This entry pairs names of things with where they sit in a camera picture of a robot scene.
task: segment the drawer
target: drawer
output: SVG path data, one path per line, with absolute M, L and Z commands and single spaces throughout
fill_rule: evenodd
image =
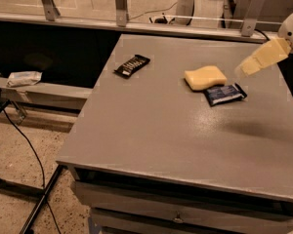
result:
M 219 232 L 217 230 L 196 227 L 190 225 L 178 225 L 177 223 L 160 219 L 118 213 L 102 209 L 91 210 L 92 220 L 104 226 L 108 234 L 229 234 L 231 232 Z
M 160 218 L 181 225 L 254 234 L 283 234 L 293 230 L 293 217 L 280 214 L 78 181 L 73 182 L 72 189 L 79 201 L 91 208 Z

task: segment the floor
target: floor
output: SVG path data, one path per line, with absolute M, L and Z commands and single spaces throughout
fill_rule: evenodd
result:
M 149 22 L 149 17 L 162 13 L 174 16 L 177 0 L 128 0 L 132 22 Z M 114 0 L 55 0 L 64 17 L 114 20 Z M 215 20 L 222 14 L 223 0 L 195 0 L 192 26 L 218 26 Z M 43 15 L 40 0 L 0 0 L 0 12 Z M 20 129 L 35 147 L 48 181 L 57 164 L 55 157 L 69 133 L 76 115 L 27 108 Z M 15 121 L 19 116 L 13 107 L 7 113 Z M 25 139 L 0 114 L 0 176 L 33 186 L 41 186 L 42 175 L 37 160 Z M 82 206 L 70 190 L 72 176 L 63 171 L 49 203 L 62 233 L 89 233 L 89 208 Z M 0 193 L 0 234 L 19 233 L 34 202 Z M 35 233 L 58 233 L 50 210 L 44 208 L 32 228 Z

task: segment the crumpled plastic bag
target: crumpled plastic bag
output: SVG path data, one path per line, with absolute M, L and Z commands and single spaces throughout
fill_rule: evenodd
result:
M 36 71 L 13 72 L 8 78 L 7 87 L 35 85 L 41 80 L 42 73 Z

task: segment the drawer handle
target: drawer handle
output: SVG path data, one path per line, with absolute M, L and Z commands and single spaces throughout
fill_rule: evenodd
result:
M 180 218 L 180 213 L 177 213 L 176 217 L 173 219 L 176 223 L 184 223 L 184 221 Z

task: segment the black packet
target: black packet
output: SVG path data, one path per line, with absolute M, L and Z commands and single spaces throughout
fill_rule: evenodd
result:
M 212 87 L 204 91 L 210 106 L 247 98 L 246 93 L 236 83 L 222 87 Z
M 122 77 L 129 78 L 133 73 L 137 72 L 139 69 L 147 65 L 149 61 L 149 58 L 145 58 L 141 55 L 135 55 L 134 57 L 128 59 L 126 62 L 121 64 L 114 71 L 116 74 L 119 74 Z

